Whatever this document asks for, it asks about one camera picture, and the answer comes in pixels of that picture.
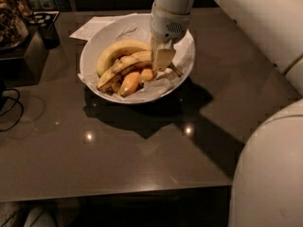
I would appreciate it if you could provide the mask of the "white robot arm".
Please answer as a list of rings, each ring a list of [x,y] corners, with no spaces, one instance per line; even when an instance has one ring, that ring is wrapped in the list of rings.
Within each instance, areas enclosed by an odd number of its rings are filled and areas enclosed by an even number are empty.
[[[270,61],[241,66],[251,90],[231,102],[256,107],[259,95],[302,90],[302,0],[214,0]],[[182,39],[168,29],[186,23],[193,0],[154,0],[151,33],[159,42]],[[303,118],[300,101],[273,114],[249,137],[239,155],[230,190],[227,227],[303,227]]]

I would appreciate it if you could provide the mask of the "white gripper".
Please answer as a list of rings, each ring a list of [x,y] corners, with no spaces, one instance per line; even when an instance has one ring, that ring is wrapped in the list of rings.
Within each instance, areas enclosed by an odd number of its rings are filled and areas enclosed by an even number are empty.
[[[152,69],[165,71],[171,64],[176,50],[173,44],[179,43],[186,35],[189,14],[175,14],[152,5],[151,8],[151,52]]]

